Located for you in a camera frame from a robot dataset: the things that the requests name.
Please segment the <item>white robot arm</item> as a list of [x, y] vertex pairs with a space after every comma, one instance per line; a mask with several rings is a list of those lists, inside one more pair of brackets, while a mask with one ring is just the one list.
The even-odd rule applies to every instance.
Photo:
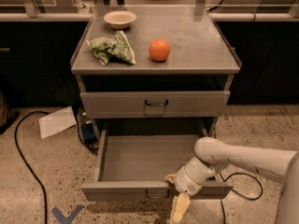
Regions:
[[166, 178], [175, 186], [170, 223], [179, 224], [203, 183], [229, 164], [280, 184], [275, 224], [299, 224], [299, 152], [261, 147], [240, 147], [203, 137], [194, 145], [194, 156]]

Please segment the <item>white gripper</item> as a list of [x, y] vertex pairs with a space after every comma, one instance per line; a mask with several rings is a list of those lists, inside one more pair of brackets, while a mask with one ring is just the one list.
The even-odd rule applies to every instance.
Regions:
[[189, 170], [183, 166], [176, 175], [166, 175], [164, 181], [171, 185], [175, 184], [176, 190], [180, 193], [173, 199], [170, 214], [170, 223], [179, 224], [190, 205], [190, 196], [196, 195], [206, 181], [206, 173], [203, 169]]

